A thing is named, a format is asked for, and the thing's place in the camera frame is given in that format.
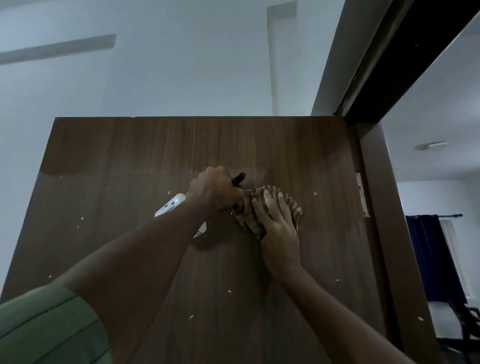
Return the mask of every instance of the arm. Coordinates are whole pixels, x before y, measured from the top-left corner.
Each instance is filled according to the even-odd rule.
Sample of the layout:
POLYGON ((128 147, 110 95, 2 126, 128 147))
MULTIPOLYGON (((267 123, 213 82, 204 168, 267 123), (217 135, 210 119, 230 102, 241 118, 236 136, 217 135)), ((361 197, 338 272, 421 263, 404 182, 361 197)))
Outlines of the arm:
POLYGON ((265 263, 307 319, 330 360, 352 364, 413 364, 378 332, 319 287, 302 268, 299 239, 284 196, 278 194, 280 208, 268 191, 264 196, 272 218, 258 201, 253 201, 253 207, 267 231, 261 241, 265 263))
POLYGON ((209 215, 242 199, 223 167, 209 167, 186 200, 90 254, 52 284, 78 294, 100 317, 114 362, 131 360, 162 304, 188 245, 209 215))

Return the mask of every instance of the blue curtain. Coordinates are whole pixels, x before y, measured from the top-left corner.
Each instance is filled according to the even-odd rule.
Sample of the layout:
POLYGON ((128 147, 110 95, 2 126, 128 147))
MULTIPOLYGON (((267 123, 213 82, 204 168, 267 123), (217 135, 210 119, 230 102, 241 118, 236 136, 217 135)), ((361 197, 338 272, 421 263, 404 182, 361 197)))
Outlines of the blue curtain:
POLYGON ((467 303, 438 216, 406 216, 428 301, 467 303))

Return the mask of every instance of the forearm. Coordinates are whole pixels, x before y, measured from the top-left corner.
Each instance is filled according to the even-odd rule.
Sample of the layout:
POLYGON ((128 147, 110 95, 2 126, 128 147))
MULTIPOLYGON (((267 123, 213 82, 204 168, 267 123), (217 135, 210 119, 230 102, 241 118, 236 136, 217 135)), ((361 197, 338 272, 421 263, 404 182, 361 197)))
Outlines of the forearm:
POLYGON ((77 293, 97 312, 116 363, 131 359, 193 235, 211 212, 207 198, 188 199, 109 242, 53 282, 77 293))
POLYGON ((318 286, 303 268, 282 285, 333 362, 413 364, 372 327, 318 286))

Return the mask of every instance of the wooden door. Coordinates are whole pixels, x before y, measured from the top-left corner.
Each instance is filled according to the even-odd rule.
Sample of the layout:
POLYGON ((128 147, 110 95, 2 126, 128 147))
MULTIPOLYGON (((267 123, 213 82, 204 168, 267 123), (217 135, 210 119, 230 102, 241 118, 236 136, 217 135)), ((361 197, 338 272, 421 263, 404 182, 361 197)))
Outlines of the wooden door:
MULTIPOLYGON (((2 300, 48 284, 152 219, 199 172, 217 165, 296 199, 303 266, 384 333, 351 150, 344 121, 335 117, 57 119, 2 300)), ((188 248, 134 362, 328 359, 272 281, 259 242, 223 212, 188 248)))

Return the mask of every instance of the ceiling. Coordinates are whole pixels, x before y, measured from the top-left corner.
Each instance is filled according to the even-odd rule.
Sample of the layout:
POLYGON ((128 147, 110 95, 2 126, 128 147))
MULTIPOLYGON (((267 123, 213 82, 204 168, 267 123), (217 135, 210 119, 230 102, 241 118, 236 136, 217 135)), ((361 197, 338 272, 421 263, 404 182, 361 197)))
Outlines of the ceiling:
POLYGON ((479 14, 382 124, 398 182, 457 179, 480 170, 479 14), (445 140, 442 150, 423 150, 445 140))

